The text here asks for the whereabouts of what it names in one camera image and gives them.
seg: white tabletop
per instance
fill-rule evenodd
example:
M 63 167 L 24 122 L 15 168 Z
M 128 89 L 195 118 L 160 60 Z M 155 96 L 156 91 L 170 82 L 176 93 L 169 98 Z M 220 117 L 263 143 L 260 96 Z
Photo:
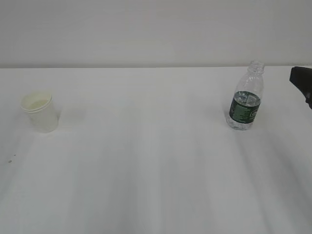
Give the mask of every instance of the white tabletop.
M 312 233 L 312 110 L 290 69 L 266 67 L 245 132 L 224 115 L 246 67 L 0 69 L 0 232 Z M 53 93 L 54 132 L 20 110 L 33 90 Z

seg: white wall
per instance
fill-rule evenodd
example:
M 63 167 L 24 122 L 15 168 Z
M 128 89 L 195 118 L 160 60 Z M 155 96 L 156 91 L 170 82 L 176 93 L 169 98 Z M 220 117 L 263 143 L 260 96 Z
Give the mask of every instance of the white wall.
M 1 0 L 0 67 L 312 64 L 312 0 Z

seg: plastic water bottle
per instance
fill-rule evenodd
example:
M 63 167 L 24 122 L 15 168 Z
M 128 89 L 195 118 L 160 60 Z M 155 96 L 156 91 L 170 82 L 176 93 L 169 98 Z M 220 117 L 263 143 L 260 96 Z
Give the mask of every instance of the plastic water bottle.
M 262 92 L 264 64 L 252 61 L 246 75 L 239 81 L 233 97 L 227 123 L 237 130 L 251 128 L 259 109 Z

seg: bottle label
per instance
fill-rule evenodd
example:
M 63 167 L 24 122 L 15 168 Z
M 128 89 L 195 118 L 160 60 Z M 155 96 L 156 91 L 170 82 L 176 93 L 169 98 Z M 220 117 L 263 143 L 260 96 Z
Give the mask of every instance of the bottle label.
M 244 106 L 239 104 L 234 98 L 230 108 L 230 117 L 239 123 L 252 123 L 259 109 L 257 106 Z

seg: plastic cup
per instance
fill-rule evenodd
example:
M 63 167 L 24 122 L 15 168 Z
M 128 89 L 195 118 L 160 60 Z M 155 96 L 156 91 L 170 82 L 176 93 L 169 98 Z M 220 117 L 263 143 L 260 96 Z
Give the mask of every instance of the plastic cup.
M 29 116 L 36 131 L 49 133 L 57 128 L 59 122 L 50 93 L 28 94 L 22 99 L 20 106 Z

